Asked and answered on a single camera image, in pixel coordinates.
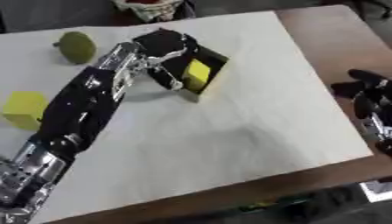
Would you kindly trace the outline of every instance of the wooden table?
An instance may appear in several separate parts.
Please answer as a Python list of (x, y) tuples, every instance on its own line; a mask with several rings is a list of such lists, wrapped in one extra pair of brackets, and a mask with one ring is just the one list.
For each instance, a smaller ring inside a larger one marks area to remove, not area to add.
[[(329, 84), (347, 81), (350, 68), (392, 74), (392, 51), (346, 6), (278, 11), (283, 25)], [(353, 117), (350, 103), (337, 99)], [(380, 153), (345, 163), (262, 178), (169, 199), (86, 214), (52, 223), (136, 223), (202, 214), (255, 201), (392, 176), (392, 161)]]

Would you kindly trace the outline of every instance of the dark floor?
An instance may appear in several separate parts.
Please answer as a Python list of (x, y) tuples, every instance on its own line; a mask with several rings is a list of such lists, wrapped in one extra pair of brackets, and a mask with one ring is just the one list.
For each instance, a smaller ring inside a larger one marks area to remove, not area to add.
[[(193, 0), (199, 17), (315, 6), (319, 0)], [(392, 5), (392, 0), (382, 0)], [(367, 5), (367, 23), (392, 46), (392, 19), (380, 20), (381, 10)], [(110, 25), (115, 8), (110, 0), (0, 0), (8, 32), (80, 25)]]
[[(382, 1), (392, 5), (392, 0)], [(300, 8), (316, 6), (319, 3), (318, 0), (194, 0), (194, 2), (196, 3), (198, 17), (248, 11)], [(392, 18), (380, 20), (379, 16), (382, 14), (382, 11), (374, 6), (368, 6), (367, 10), (367, 23), (389, 46), (392, 46)], [(116, 12), (109, 0), (0, 0), (0, 11), (3, 13), (8, 32), (25, 32), (81, 25), (111, 25), (113, 15)], [(328, 193), (323, 191), (318, 192), (315, 197), (321, 199), (321, 201), (336, 200), (326, 195)], [(392, 202), (365, 206), (362, 205), (362, 202), (356, 205), (354, 205), (355, 203), (345, 202), (342, 204), (345, 209), (337, 210), (333, 210), (334, 206), (328, 206), (330, 205), (328, 203), (322, 202), (320, 204), (322, 206), (311, 204), (310, 207), (306, 207), (302, 211), (301, 208), (299, 210), (294, 208), (294, 212), (290, 209), (282, 208), (273, 212), (270, 212), (270, 210), (268, 212), (256, 210), (253, 213), (238, 213), (238, 209), (234, 208), (232, 211), (223, 212), (222, 216), (213, 214), (213, 218), (201, 219), (199, 217), (192, 220), (177, 220), (174, 222), (214, 224), (392, 223)], [(329, 211), (328, 215), (313, 219), (314, 215), (312, 216), (312, 214), (320, 214), (320, 211), (325, 210)]]

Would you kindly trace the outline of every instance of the yellow sponge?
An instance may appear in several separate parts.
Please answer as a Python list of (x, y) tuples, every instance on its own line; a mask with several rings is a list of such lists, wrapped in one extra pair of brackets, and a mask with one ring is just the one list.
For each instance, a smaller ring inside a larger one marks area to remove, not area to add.
[(193, 92), (199, 92), (207, 84), (211, 68), (201, 61), (193, 59), (185, 72), (186, 88)]
[(40, 92), (15, 91), (3, 106), (3, 116), (23, 130), (38, 130), (47, 100)]

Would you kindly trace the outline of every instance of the yellow block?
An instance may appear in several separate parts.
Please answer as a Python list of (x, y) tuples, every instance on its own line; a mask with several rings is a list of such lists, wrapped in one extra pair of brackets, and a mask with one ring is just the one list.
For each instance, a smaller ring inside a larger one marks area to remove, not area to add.
[(188, 79), (186, 88), (193, 92), (199, 92), (208, 82), (211, 68), (201, 61), (193, 59), (186, 69), (185, 77)]
[(23, 130), (38, 130), (47, 100), (40, 92), (15, 91), (3, 106), (3, 116)]

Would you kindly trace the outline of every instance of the white paper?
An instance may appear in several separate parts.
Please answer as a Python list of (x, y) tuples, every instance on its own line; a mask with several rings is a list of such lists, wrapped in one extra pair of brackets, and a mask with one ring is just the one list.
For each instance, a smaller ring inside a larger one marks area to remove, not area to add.
[[(161, 26), (189, 33), (230, 61), (197, 104), (148, 77), (137, 80), (34, 222), (371, 155), (273, 12), (73, 30), (87, 32), (105, 53)], [(60, 62), (50, 47), (62, 32), (0, 36), (7, 77), (0, 102), (14, 90), (38, 90), (50, 99), (82, 69)], [(22, 143), (14, 144), (16, 151)]]

